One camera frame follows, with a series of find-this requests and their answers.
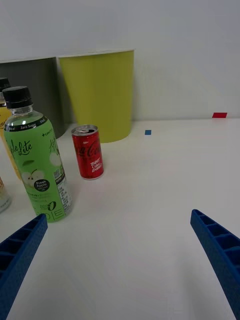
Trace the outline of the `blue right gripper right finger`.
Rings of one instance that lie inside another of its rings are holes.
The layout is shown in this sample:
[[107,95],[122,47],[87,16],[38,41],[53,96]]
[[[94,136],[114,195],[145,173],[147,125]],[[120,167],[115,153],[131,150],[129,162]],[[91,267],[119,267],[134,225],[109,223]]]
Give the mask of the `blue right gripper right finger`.
[[240,318],[240,239],[197,209],[191,212],[190,225],[238,320]]

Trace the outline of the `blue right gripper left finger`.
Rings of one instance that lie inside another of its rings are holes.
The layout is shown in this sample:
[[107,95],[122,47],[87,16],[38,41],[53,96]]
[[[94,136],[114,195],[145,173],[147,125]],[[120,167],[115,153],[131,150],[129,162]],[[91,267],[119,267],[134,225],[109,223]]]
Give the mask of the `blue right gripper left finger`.
[[0,319],[8,317],[47,229],[40,214],[0,243]]

